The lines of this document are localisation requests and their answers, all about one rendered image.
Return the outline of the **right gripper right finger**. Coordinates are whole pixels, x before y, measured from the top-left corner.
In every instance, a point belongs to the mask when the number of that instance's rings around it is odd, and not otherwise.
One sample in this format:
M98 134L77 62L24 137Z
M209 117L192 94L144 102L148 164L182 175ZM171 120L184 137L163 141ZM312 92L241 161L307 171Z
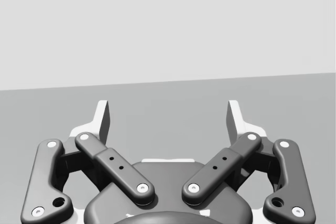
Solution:
M267 174L273 192L262 207L274 224L315 224L316 212L298 144L288 139L271 142L262 127L244 121L239 103L230 100L226 126L230 147L218 152L182 187L182 199L198 206L223 183L237 190L259 171Z

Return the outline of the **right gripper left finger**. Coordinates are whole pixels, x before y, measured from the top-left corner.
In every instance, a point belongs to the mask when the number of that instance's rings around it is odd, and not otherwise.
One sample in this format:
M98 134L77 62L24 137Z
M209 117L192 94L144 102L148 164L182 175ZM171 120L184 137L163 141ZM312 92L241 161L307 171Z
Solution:
M153 184L116 150L106 146L110 128L107 100L100 100L91 122L77 126L68 139L39 143L20 221L22 224L64 224L74 214L64 193L69 174L83 171L99 190L114 183L138 206L155 199Z

